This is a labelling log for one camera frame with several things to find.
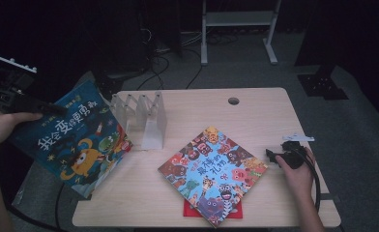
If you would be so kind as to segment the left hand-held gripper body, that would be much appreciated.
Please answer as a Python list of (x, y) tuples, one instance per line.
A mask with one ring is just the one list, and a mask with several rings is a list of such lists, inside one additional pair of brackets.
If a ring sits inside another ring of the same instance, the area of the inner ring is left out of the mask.
[(26, 102), (30, 100), (23, 91), (27, 89), (38, 69), (19, 64), (15, 58), (0, 56), (0, 62), (11, 65), (11, 69), (0, 68), (0, 110), (6, 113), (27, 111)]

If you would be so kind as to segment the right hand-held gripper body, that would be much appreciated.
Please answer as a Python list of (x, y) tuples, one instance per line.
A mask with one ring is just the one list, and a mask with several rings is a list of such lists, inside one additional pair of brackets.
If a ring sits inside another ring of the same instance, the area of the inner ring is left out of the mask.
[(300, 144), (301, 141), (314, 141), (312, 136), (294, 133), (292, 135), (284, 135), (282, 139), (284, 142), (281, 144), (281, 147), (284, 153), (280, 154), (280, 156), (292, 169), (301, 167), (306, 161), (312, 161), (307, 154), (305, 147)]

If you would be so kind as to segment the dark blue monster picture book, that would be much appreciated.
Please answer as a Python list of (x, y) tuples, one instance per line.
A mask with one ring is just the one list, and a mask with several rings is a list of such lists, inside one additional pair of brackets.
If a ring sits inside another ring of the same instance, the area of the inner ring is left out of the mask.
[(78, 85), (56, 104), (67, 113), (26, 123), (9, 141), (88, 198), (132, 143), (93, 82)]

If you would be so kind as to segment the colourful animal picture book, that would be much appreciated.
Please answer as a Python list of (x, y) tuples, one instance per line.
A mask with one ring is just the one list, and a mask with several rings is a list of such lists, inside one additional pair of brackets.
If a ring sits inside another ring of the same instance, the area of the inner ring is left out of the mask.
[(194, 210), (219, 227), (267, 168), (217, 128), (209, 127), (162, 164), (159, 172)]

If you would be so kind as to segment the clear acrylic book rack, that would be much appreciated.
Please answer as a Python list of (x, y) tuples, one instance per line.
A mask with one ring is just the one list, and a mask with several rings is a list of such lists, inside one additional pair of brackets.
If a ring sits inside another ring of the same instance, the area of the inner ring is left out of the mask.
[(161, 91), (113, 94), (110, 108), (139, 150), (163, 148), (167, 118)]

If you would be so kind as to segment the red picture book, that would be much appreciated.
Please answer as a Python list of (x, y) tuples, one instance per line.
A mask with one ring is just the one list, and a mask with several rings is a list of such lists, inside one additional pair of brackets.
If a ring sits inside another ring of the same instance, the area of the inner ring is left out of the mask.
[(198, 205), (194, 207), (188, 202), (184, 201), (184, 216), (185, 217), (199, 217), (205, 219), (225, 219), (225, 218), (242, 218), (242, 206), (236, 206), (234, 209), (231, 205), (225, 206), (224, 201), (219, 198), (200, 199)]

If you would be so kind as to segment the person's right hand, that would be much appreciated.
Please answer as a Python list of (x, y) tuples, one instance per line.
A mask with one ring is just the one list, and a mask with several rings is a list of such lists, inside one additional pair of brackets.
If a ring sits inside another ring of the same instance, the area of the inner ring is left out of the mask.
[(281, 156), (276, 156), (276, 161), (285, 174), (287, 185), (295, 200), (312, 203), (313, 175), (310, 167), (304, 162), (299, 168), (293, 169)]

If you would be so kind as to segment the black stand base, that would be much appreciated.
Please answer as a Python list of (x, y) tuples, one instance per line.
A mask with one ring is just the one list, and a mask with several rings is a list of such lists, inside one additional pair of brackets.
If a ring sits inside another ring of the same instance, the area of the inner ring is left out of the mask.
[(335, 64), (321, 65), (317, 72), (299, 74), (298, 79), (309, 97), (323, 97), (326, 101), (347, 100), (345, 92), (332, 80)]

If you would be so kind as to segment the white metal stand frame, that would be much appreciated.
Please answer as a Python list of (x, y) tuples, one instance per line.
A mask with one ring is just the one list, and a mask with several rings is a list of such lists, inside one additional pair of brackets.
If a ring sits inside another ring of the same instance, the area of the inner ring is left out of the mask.
[(275, 7), (271, 11), (255, 12), (208, 12), (207, 0), (202, 2), (202, 26), (201, 26), (201, 46), (200, 64), (208, 64), (207, 29), (210, 27), (237, 27), (237, 26), (268, 26), (269, 32), (263, 39), (269, 61), (272, 65), (278, 63), (277, 57), (272, 47), (272, 40), (275, 33), (277, 18), (281, 0), (277, 0)]

